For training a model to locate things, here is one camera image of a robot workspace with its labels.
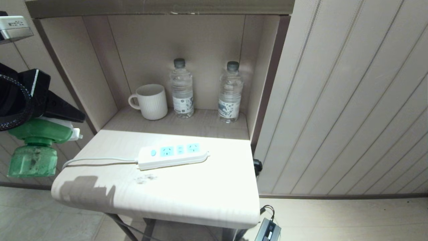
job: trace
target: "shelf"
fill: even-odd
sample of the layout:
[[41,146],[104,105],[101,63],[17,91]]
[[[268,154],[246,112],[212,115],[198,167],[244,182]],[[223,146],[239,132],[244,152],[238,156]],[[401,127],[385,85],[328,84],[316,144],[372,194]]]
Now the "shelf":
[[293,12],[294,0],[37,0],[32,18],[124,14],[269,14]]
[[239,113],[238,121],[232,124],[221,122],[216,110],[196,109],[192,117],[180,119],[172,109],[160,120],[146,120],[141,112],[131,107],[119,111],[103,128],[144,133],[201,136],[248,140],[247,120]]

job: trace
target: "white device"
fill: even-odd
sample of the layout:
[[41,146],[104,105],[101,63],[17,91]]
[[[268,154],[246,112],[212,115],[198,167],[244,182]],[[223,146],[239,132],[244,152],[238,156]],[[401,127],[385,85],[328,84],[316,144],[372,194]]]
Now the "white device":
[[166,166],[201,163],[210,153],[199,143],[175,143],[143,147],[138,154],[138,169],[149,170]]
[[23,16],[0,15],[0,44],[14,42],[23,38],[33,36]]

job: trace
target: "mug handle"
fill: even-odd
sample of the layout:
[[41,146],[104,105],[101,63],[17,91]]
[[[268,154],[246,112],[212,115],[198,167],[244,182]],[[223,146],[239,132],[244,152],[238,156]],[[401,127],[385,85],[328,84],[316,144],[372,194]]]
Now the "mug handle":
[[132,94],[131,96],[129,96],[129,98],[128,98],[129,105],[136,110],[141,110],[141,107],[132,103],[132,98],[138,98],[138,96],[136,94]]

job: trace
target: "green plastic container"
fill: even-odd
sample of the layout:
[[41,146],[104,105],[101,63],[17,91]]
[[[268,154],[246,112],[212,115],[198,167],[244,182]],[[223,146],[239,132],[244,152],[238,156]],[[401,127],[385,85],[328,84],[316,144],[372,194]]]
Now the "green plastic container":
[[9,133],[25,146],[15,149],[9,165],[8,176],[16,178],[48,177],[55,175],[56,150],[52,143],[64,143],[73,133],[72,129],[44,119],[30,121],[9,130]]

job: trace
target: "bottle cap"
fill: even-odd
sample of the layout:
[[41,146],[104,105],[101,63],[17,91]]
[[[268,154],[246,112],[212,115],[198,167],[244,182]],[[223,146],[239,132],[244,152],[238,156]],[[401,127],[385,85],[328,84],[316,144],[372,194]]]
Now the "bottle cap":
[[182,69],[186,66],[186,62],[182,58],[174,59],[174,67],[177,69]]
[[228,71],[237,71],[239,69],[239,63],[236,61],[227,62],[227,70]]

